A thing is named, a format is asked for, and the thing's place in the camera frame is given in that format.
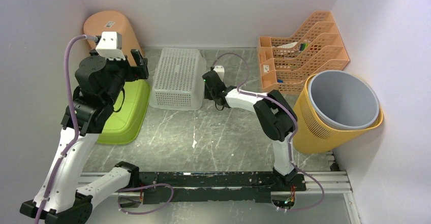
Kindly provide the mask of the white perforated plastic basket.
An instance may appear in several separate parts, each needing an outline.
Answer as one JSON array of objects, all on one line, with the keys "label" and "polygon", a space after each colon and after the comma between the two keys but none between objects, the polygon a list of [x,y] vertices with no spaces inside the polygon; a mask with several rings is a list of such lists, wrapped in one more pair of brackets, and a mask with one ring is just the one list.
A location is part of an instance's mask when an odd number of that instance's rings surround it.
[{"label": "white perforated plastic basket", "polygon": [[198,49],[163,48],[153,77],[149,105],[164,110],[200,109],[205,72],[206,60]]}]

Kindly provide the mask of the orange plastic bucket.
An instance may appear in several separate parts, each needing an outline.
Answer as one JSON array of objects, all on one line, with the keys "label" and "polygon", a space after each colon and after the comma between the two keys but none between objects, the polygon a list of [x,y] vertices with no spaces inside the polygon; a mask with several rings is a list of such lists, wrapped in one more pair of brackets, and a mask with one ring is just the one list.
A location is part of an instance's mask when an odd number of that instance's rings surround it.
[{"label": "orange plastic bucket", "polygon": [[106,10],[91,15],[83,24],[85,35],[100,36],[104,31],[116,31],[121,34],[122,51],[128,57],[130,65],[136,67],[137,64],[130,53],[131,49],[139,50],[142,56],[144,52],[128,18],[118,11]]}]

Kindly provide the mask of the green plastic tub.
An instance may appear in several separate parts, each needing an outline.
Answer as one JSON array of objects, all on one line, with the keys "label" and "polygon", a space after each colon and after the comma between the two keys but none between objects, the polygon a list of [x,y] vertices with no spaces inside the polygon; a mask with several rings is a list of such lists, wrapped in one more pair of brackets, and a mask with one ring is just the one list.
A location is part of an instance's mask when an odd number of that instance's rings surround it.
[{"label": "green plastic tub", "polygon": [[103,128],[97,143],[108,145],[128,144],[140,132],[149,103],[150,85],[145,80],[127,82],[125,94],[120,94],[114,112]]}]

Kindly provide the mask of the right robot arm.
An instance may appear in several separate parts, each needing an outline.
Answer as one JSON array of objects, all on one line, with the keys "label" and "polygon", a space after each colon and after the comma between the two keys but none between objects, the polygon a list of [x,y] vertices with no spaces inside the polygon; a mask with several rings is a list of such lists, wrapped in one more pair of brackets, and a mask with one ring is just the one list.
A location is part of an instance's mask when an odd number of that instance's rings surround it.
[{"label": "right robot arm", "polygon": [[254,112],[264,134],[272,140],[274,150],[274,184],[287,190],[297,174],[293,161],[293,135],[297,130],[297,117],[278,90],[255,93],[236,86],[227,87],[218,72],[211,70],[203,76],[205,97],[222,108],[238,108]]}]

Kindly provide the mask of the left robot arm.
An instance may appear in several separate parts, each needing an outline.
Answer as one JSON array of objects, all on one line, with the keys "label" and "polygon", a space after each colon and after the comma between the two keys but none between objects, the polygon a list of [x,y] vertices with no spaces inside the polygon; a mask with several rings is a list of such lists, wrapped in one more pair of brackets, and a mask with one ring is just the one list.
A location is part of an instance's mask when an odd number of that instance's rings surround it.
[{"label": "left robot arm", "polygon": [[83,187],[78,180],[93,145],[102,133],[128,82],[148,78],[147,59],[131,50],[136,66],[126,57],[118,58],[91,51],[75,72],[78,86],[61,120],[60,141],[49,173],[36,196],[20,206],[20,213],[35,222],[85,223],[93,211],[112,193],[139,188],[141,177],[136,165],[117,163],[100,179]]}]

